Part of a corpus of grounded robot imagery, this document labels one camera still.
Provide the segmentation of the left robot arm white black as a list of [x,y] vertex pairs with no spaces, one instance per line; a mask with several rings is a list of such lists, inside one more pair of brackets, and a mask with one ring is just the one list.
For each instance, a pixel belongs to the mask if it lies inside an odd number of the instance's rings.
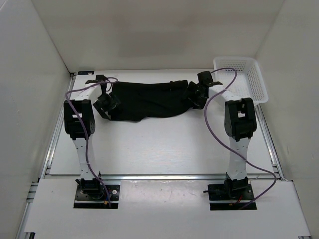
[[88,81],[84,88],[66,92],[63,105],[65,132],[75,145],[80,165],[78,186],[94,200],[103,200],[105,205],[110,204],[111,196],[95,162],[93,104],[106,93],[108,84],[113,82]]

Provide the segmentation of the black shorts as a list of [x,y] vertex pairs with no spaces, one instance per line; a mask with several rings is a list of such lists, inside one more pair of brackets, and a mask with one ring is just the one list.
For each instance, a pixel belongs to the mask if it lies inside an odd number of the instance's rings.
[[188,80],[156,84],[117,82],[110,96],[119,100],[119,105],[108,112],[110,120],[139,122],[183,114],[195,106],[187,98],[189,86],[193,85]]

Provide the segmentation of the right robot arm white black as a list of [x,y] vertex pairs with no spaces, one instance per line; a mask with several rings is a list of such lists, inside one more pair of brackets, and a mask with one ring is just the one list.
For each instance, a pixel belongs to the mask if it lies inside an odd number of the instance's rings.
[[214,98],[224,107],[224,128],[229,136],[230,148],[237,153],[230,153],[226,179],[220,194],[225,199],[237,199],[248,188],[246,171],[248,146],[257,129],[254,103],[251,98],[241,98],[226,90]]

